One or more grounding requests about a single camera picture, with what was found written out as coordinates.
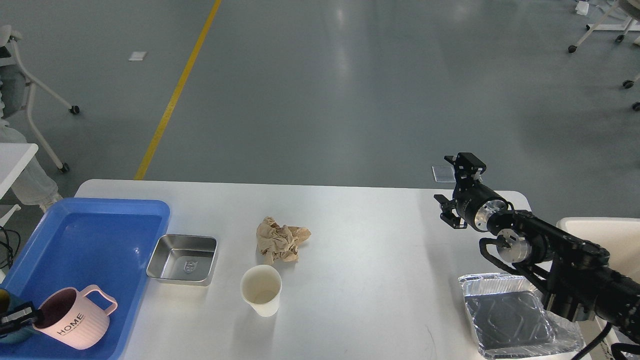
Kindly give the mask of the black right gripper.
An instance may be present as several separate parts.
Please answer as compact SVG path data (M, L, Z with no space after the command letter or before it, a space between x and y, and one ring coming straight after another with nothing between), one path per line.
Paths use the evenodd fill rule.
M453 229L466 229L470 225L478 232L489 232L489 219L507 210L508 203L482 183L487 165L471 152L445 155L444 160L454 169L455 189L453 199L434 194L441 210L439 218Z

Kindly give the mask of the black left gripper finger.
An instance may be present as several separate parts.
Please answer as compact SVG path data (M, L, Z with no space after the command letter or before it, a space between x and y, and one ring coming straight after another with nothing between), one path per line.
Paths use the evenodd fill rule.
M31 320L19 323L18 325L11 325L7 328L1 328L1 338L29 338L32 335L39 335L40 332L33 326Z
M37 318L37 310L33 307L16 308L0 315L2 327L16 326L26 321L34 321Z

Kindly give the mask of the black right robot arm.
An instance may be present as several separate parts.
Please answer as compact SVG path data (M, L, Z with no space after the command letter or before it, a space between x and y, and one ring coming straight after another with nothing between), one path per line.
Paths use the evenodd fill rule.
M580 360L613 328L629 340L611 344L615 360L639 353L640 285L610 267L610 252L514 205L482 182L486 164L471 152L446 155L455 187L452 198L435 194L439 217L453 229L489 233L480 254L495 267L523 276L542 294L544 309L567 321L606 321L604 329L574 356Z

